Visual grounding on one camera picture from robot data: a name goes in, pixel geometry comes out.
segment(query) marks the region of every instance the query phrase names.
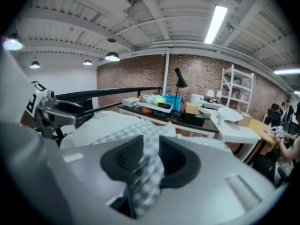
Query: black table top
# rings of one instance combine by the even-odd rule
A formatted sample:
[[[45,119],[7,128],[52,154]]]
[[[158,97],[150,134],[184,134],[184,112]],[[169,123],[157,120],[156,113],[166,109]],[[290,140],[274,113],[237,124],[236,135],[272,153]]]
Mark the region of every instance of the black table top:
[[[137,113],[139,115],[143,115],[143,116],[146,116],[146,117],[154,118],[154,119],[157,119],[157,120],[171,122],[173,124],[180,125],[180,126],[183,126],[183,127],[200,129],[200,130],[203,130],[203,131],[208,131],[208,132],[213,132],[213,133],[219,132],[216,125],[210,119],[205,119],[205,122],[204,122],[203,126],[196,126],[196,125],[193,125],[193,124],[188,124],[188,123],[179,121],[176,118],[171,118],[170,116],[167,116],[166,118],[154,116],[152,113],[143,112],[141,106],[140,107],[138,107],[138,106],[127,107],[127,106],[119,105],[118,108],[127,110],[127,111],[132,112],[132,113]]]

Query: black desk lamp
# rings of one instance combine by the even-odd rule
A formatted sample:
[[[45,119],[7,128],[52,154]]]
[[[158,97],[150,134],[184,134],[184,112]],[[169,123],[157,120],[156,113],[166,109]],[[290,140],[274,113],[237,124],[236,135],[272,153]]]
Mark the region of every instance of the black desk lamp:
[[[174,103],[174,107],[173,107],[173,109],[172,109],[172,111],[171,111],[171,114],[170,114],[171,117],[173,117],[173,118],[179,117],[179,115],[180,115],[180,111],[178,112],[178,111],[174,110],[174,109],[175,109],[175,106],[176,106],[176,100],[177,100],[178,88],[185,88],[185,87],[188,86],[187,83],[186,83],[186,81],[183,79],[182,74],[181,74],[179,68],[176,68],[176,69],[175,69],[175,73],[176,73],[177,76],[178,76],[178,81],[177,81],[177,83],[176,83],[177,89],[176,89],[175,103]]]

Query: brick wall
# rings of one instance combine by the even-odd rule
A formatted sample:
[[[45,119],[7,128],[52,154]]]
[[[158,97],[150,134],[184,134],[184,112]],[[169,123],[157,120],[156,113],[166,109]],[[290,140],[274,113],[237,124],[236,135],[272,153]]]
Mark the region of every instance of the brick wall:
[[[179,95],[185,101],[190,101],[192,94],[206,94],[213,89],[215,94],[220,90],[222,68],[230,68],[231,63],[219,59],[195,55],[170,55],[167,94],[176,93],[177,76],[175,68],[179,68],[188,86],[179,88]],[[250,70],[235,66],[235,68],[251,73]],[[162,55],[143,56],[109,63],[97,68],[97,88],[122,88],[163,86],[165,72],[165,57]],[[260,75],[256,76],[255,91],[250,115],[261,120],[272,103],[281,104],[288,95],[279,87]],[[121,101],[123,98],[135,97],[134,94],[120,94],[99,98],[99,106]]]
[[[97,67],[97,89],[130,87],[163,87],[165,57],[152,55],[124,59]],[[99,107],[116,103],[124,98],[136,97],[137,93],[124,93],[99,97]]]

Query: ceiling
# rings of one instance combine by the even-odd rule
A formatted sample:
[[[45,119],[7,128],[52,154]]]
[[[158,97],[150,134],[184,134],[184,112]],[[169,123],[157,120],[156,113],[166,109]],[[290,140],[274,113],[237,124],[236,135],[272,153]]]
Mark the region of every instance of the ceiling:
[[[216,4],[228,12],[207,45],[203,42]],[[225,28],[228,22],[232,31]],[[107,52],[122,59],[169,49],[224,59],[286,91],[300,90],[299,75],[273,73],[300,68],[300,46],[273,0],[28,0],[10,30],[23,40],[24,48],[15,55],[26,65],[34,58],[40,63],[88,58],[102,65]]]

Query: white wall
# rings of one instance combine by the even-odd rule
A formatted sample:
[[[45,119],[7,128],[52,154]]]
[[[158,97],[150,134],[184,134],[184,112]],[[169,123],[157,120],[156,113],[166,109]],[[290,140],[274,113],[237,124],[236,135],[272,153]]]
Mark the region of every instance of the white wall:
[[[97,90],[97,67],[81,64],[40,63],[41,68],[21,68],[30,81],[38,81],[55,95]],[[98,108],[98,98],[92,98],[93,107]]]

